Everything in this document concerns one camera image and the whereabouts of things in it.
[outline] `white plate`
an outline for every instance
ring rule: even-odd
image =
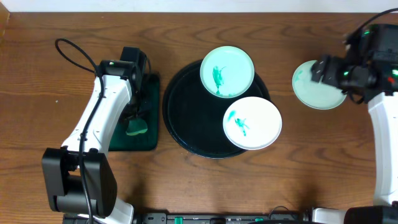
[[[272,144],[282,130],[278,109],[260,97],[245,97],[235,101],[223,118],[226,137],[242,149],[257,150]]]
[[[211,94],[232,98],[248,90],[254,79],[254,65],[243,50],[231,46],[218,47],[203,59],[200,79]]]
[[[294,71],[293,91],[301,102],[311,108],[319,110],[335,108],[344,102],[346,95],[336,87],[311,81],[311,68],[315,62],[316,60],[305,62]]]

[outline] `white backdrop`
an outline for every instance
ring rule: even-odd
[[[398,0],[0,0],[10,12],[381,12]]]

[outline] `wooden tabletop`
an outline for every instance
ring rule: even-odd
[[[271,146],[214,160],[181,148],[160,115],[151,152],[111,152],[118,196],[136,206],[183,213],[266,213],[277,205],[347,209],[371,205],[373,128],[366,105],[346,100],[315,110],[294,95],[292,74],[321,54],[344,56],[343,34],[370,14],[13,13],[0,46],[0,222],[60,223],[48,206],[41,157],[77,124],[93,75],[55,50],[65,37],[96,63],[141,48],[160,72],[160,97],[185,65],[234,45],[252,58],[283,120]],[[398,15],[380,22],[393,23]],[[88,62],[75,50],[65,52]]]

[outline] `green button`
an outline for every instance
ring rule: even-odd
[[[175,217],[174,224],[182,224],[182,217]]]

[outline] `black plate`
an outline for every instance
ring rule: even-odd
[[[223,117],[236,100],[258,96],[271,100],[261,78],[255,74],[242,95],[224,99],[209,93],[200,80],[201,61],[181,69],[163,97],[163,119],[169,133],[186,150],[207,158],[222,159],[246,152],[225,136]]]

